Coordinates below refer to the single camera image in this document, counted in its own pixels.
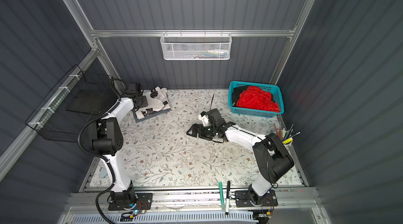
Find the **white t-shirt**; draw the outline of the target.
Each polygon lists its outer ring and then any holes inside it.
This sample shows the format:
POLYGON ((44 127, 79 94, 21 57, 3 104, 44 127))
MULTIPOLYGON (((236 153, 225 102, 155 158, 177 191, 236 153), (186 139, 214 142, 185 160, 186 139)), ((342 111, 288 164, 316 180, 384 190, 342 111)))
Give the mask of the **white t-shirt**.
POLYGON ((150 116, 154 112, 171 108, 167 98, 167 88, 157 86, 152 90, 145 91, 143 94, 147 98, 148 106, 135 112, 139 119, 150 116))

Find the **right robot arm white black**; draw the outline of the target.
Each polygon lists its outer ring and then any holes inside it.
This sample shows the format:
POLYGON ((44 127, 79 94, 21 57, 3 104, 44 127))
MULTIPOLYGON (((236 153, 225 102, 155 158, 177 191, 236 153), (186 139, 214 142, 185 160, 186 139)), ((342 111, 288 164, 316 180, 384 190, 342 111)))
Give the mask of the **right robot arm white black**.
POLYGON ((188 136, 215 143, 231 142, 253 152, 259 176, 240 201, 248 200, 255 206, 266 202, 278 180, 294 167, 294 160, 282 139, 275 133, 262 135, 226 122, 217 109, 202 112, 198 118, 201 123, 193 124, 186 132, 188 136))

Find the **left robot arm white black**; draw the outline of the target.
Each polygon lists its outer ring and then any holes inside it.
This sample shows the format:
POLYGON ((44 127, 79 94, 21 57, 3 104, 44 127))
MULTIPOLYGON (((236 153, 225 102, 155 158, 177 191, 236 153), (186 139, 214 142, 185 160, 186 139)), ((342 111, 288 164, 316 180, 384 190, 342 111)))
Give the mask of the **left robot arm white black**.
POLYGON ((126 83, 125 91, 120 94, 114 87, 115 81, 124 81, 115 78, 110 80, 117 101, 86 128, 91 141, 90 149, 102 160, 111 182, 111 188, 108 189, 109 210, 132 210, 136 207, 137 197, 123 164, 121 149, 124 138, 119 123, 128 113, 148 103, 140 83, 126 83))

